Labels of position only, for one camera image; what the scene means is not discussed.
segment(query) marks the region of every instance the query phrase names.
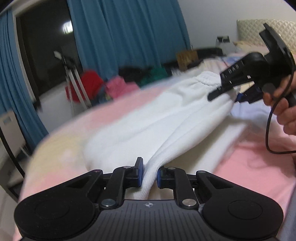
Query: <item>headboard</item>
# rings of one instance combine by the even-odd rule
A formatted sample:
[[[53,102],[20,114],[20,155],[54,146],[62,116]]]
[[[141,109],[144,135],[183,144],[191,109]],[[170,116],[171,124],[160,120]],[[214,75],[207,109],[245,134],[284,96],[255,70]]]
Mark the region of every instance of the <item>headboard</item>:
[[[264,45],[259,32],[264,30],[263,24],[267,23],[280,34],[283,41],[292,52],[296,52],[296,22],[273,20],[273,19],[249,19],[237,20],[239,40],[253,45]]]

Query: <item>crosshair logo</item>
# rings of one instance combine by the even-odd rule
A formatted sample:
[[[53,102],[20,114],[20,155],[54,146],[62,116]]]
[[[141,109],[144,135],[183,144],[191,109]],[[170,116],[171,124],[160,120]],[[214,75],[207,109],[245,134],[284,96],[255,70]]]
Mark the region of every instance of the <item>crosshair logo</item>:
[[[153,206],[153,203],[150,203],[150,202],[148,202],[148,203],[145,203],[145,206],[150,208],[150,207],[152,207],[152,206]]]

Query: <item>silver screw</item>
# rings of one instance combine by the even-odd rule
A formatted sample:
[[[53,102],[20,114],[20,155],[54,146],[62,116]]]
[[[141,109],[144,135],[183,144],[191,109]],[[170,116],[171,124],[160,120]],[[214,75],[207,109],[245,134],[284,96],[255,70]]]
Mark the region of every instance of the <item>silver screw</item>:
[[[196,204],[196,201],[194,199],[187,198],[187,199],[184,199],[182,203],[187,207],[192,207]]]
[[[101,204],[102,204],[103,206],[105,206],[105,207],[112,207],[112,206],[114,206],[114,205],[116,204],[116,202],[115,202],[113,199],[108,198],[108,199],[104,199],[104,200],[101,202]]]

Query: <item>pillow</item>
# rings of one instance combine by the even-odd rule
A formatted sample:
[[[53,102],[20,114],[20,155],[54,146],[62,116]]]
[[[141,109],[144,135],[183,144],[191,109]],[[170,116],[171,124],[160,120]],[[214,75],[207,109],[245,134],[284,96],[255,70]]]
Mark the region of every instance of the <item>pillow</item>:
[[[239,53],[250,53],[250,52],[259,52],[263,55],[266,55],[269,53],[269,50],[266,46],[260,46],[260,45],[253,45],[246,41],[237,41],[233,42],[233,44],[236,46],[237,51]]]

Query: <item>brown box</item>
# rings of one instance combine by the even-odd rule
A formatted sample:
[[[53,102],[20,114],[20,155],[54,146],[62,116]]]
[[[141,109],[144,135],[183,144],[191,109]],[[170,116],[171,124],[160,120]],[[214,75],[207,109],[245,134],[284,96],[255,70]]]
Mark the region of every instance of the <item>brown box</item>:
[[[179,69],[181,71],[187,70],[188,64],[198,60],[197,50],[185,50],[177,53],[176,55],[177,55]]]

